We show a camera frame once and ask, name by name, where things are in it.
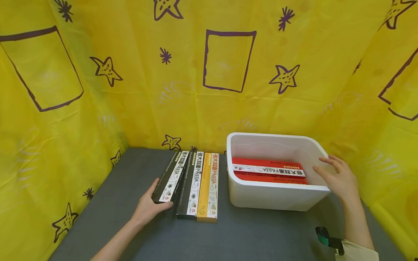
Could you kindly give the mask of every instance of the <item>wrist strap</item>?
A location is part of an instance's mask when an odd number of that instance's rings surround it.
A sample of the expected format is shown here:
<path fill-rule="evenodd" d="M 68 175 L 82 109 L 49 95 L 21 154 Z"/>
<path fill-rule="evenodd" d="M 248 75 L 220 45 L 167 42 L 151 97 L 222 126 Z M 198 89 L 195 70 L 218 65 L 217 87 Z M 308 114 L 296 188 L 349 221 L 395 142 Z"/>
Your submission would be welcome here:
<path fill-rule="evenodd" d="M 326 227 L 316 227 L 315 231 L 319 242 L 328 247 L 335 248 L 339 256 L 344 255 L 344 247 L 341 239 L 330 237 Z"/>

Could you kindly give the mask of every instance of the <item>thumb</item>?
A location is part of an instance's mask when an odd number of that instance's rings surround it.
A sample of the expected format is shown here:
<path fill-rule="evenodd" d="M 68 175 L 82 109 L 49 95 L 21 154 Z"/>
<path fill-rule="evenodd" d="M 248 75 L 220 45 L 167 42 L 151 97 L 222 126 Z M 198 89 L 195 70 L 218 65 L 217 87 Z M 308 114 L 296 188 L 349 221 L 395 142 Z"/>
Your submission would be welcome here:
<path fill-rule="evenodd" d="M 318 175 L 321 176 L 321 178 L 325 180 L 326 183 L 328 183 L 329 177 L 331 176 L 329 172 L 318 166 L 313 166 L 312 168 Z"/>
<path fill-rule="evenodd" d="M 167 210 L 169 208 L 171 208 L 173 206 L 173 202 L 165 202 L 165 203 L 161 203 L 157 205 L 157 208 L 159 210 L 159 212 L 162 212 L 164 210 Z"/>

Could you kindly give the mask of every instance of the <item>star drawing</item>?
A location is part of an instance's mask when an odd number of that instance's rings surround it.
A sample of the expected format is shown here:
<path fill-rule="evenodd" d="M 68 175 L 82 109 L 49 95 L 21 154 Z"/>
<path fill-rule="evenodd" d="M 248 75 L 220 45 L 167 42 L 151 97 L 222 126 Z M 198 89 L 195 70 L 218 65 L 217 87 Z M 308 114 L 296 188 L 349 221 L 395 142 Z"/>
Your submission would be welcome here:
<path fill-rule="evenodd" d="M 181 150 L 181 147 L 178 144 L 180 141 L 181 141 L 181 138 L 173 138 L 166 134 L 166 140 L 161 144 L 161 146 L 168 145 L 170 150 L 173 150 L 173 149 Z"/>
<path fill-rule="evenodd" d="M 160 20 L 166 13 L 177 19 L 183 19 L 178 10 L 180 0 L 154 0 L 154 20 Z"/>
<path fill-rule="evenodd" d="M 277 75 L 271 79 L 269 84 L 280 84 L 279 94 L 286 91 L 287 87 L 297 87 L 295 81 L 295 75 L 299 70 L 300 65 L 296 65 L 291 70 L 286 69 L 284 66 L 276 65 Z"/>
<path fill-rule="evenodd" d="M 67 209 L 65 211 L 64 217 L 52 223 L 52 226 L 56 228 L 54 243 L 58 241 L 59 235 L 61 235 L 65 230 L 69 231 L 74 224 L 74 220 L 78 217 L 77 213 L 71 211 L 70 202 L 67 204 Z"/>
<path fill-rule="evenodd" d="M 170 63 L 170 59 L 172 58 L 171 53 L 168 53 L 165 49 L 163 50 L 161 47 L 160 50 L 162 52 L 162 54 L 160 54 L 162 63 L 166 63 L 167 65 L 167 63 Z"/>
<path fill-rule="evenodd" d="M 110 87 L 113 87 L 116 81 L 122 81 L 122 77 L 117 74 L 117 72 L 113 69 L 113 61 L 112 58 L 109 56 L 106 58 L 104 62 L 100 59 L 91 56 L 90 59 L 93 60 L 97 64 L 96 76 L 104 75 L 109 82 Z"/>
<path fill-rule="evenodd" d="M 282 8 L 283 11 L 283 16 L 280 17 L 279 20 L 279 31 L 283 30 L 283 32 L 285 31 L 286 28 L 286 23 L 290 23 L 290 19 L 295 16 L 295 14 L 293 13 L 293 10 L 289 8 L 289 10 L 287 9 L 287 6 L 285 8 Z"/>
<path fill-rule="evenodd" d="M 417 0 L 411 0 L 411 1 L 392 0 L 392 5 L 390 6 L 390 9 L 388 13 L 386 14 L 385 20 L 380 27 L 386 24 L 387 28 L 392 29 L 392 30 L 396 29 L 396 23 L 398 22 L 398 17 L 403 12 L 408 10 L 411 6 L 413 6 L 416 2 Z"/>
<path fill-rule="evenodd" d="M 110 158 L 110 161 L 112 162 L 112 168 L 114 168 L 116 164 L 119 162 L 120 157 L 121 157 L 120 150 L 118 150 L 116 155 L 113 158 Z"/>
<path fill-rule="evenodd" d="M 93 198 L 93 188 L 88 188 L 86 192 L 84 192 L 83 197 L 86 197 L 88 200 L 91 200 Z"/>
<path fill-rule="evenodd" d="M 353 74 L 356 73 L 356 71 L 360 68 L 361 65 L 362 65 L 362 60 L 360 60 L 360 62 L 357 64 L 356 68 L 353 71 Z"/>
<path fill-rule="evenodd" d="M 71 9 L 71 5 L 68 5 L 67 1 L 61 1 L 61 0 L 54 0 L 54 2 L 59 6 L 58 8 L 58 13 L 62 13 L 62 18 L 65 18 L 65 21 L 68 22 L 68 20 L 70 20 L 70 22 L 72 23 L 73 20 L 71 19 L 70 15 L 74 15 L 73 13 L 70 12 Z"/>

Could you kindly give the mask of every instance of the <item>fingers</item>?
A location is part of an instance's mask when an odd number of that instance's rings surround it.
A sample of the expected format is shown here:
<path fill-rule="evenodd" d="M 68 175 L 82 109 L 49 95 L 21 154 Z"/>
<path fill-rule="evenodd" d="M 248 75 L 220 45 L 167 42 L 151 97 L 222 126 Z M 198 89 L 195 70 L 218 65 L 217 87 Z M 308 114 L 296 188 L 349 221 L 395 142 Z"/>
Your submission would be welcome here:
<path fill-rule="evenodd" d="M 171 208 L 173 206 L 173 202 L 165 202 L 165 203 L 161 203 L 161 204 L 157 204 L 157 209 L 159 212 L 167 210 L 169 208 Z"/>
<path fill-rule="evenodd" d="M 338 158 L 334 155 L 329 155 L 328 158 L 338 161 L 343 166 L 348 166 L 347 162 L 343 161 L 342 159 L 340 159 L 340 158 Z"/>
<path fill-rule="evenodd" d="M 323 168 L 318 166 L 313 166 L 313 170 L 321 176 L 325 180 L 326 183 L 328 183 L 329 177 L 331 176 L 331 173 L 325 171 Z"/>
<path fill-rule="evenodd" d="M 342 171 L 342 169 L 343 169 L 343 165 L 341 165 L 341 163 L 339 163 L 336 160 L 328 159 L 328 158 L 325 158 L 325 157 L 320 157 L 319 160 L 322 161 L 322 162 L 328 163 L 330 165 L 333 165 L 333 167 L 337 170 L 338 173 L 340 171 Z"/>
<path fill-rule="evenodd" d="M 152 196 L 152 194 L 154 193 L 155 188 L 157 187 L 157 184 L 158 184 L 159 180 L 160 180 L 159 178 L 156 178 L 156 180 L 151 185 L 151 187 L 147 190 L 147 192 L 145 192 L 145 195 Z"/>

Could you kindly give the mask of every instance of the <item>sleeve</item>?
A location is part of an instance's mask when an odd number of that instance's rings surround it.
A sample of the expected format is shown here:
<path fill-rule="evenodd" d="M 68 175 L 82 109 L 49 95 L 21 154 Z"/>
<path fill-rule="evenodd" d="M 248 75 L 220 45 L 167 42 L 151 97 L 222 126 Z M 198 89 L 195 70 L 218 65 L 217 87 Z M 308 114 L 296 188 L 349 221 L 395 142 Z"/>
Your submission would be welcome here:
<path fill-rule="evenodd" d="M 344 255 L 335 254 L 336 261 L 379 261 L 378 252 L 354 244 L 346 239 L 342 241 Z"/>

